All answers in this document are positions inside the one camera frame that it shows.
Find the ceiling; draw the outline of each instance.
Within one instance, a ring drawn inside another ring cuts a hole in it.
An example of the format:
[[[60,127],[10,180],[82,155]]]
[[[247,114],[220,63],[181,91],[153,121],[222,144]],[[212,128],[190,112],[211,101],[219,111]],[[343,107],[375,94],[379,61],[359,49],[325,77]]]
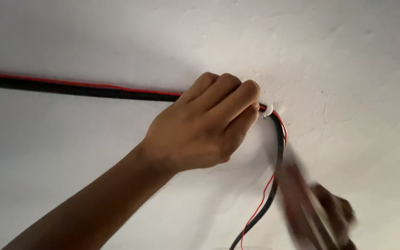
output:
[[[400,0],[0,0],[0,71],[176,91],[204,71],[253,79],[310,176],[352,202],[359,249],[400,247]],[[0,89],[0,248],[167,106]],[[177,175],[104,249],[227,249],[270,177],[272,126]],[[244,247],[292,249],[277,208]]]

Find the right hand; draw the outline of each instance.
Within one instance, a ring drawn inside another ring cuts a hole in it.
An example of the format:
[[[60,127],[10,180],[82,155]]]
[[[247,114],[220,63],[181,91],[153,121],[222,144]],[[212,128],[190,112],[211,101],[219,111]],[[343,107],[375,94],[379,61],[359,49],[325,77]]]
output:
[[[155,118],[139,147],[173,174],[227,162],[257,120],[259,93],[254,81],[204,73]]]

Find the cable clip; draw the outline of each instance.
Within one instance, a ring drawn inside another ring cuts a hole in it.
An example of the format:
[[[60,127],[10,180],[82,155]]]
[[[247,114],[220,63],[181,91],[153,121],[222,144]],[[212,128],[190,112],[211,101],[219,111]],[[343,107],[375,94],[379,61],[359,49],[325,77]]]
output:
[[[266,110],[262,113],[262,117],[264,119],[266,119],[266,117],[271,115],[273,111],[274,111],[273,105],[272,104],[267,104],[266,105]]]

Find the white ceiling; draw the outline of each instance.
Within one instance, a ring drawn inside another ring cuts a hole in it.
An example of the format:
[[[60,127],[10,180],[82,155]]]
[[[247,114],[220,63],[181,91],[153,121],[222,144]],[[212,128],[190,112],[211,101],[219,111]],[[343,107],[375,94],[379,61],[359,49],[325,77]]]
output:
[[[400,0],[0,0],[0,71],[178,91],[204,71],[253,79],[311,177],[353,203],[359,249],[400,248]],[[0,248],[167,105],[0,89]],[[227,249],[269,179],[272,126],[178,175],[104,249]],[[277,208],[244,246],[292,248]]]

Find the white wall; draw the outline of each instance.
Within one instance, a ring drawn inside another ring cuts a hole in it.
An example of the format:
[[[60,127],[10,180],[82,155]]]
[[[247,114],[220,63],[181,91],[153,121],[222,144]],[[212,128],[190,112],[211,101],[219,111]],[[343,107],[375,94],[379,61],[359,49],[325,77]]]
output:
[[[0,71],[185,90],[257,81],[310,174],[358,213],[359,249],[400,247],[400,1],[0,0]],[[123,157],[168,104],[0,89],[0,248]],[[275,135],[182,173],[105,249],[227,249],[257,207]],[[291,249],[276,208],[246,249]]]

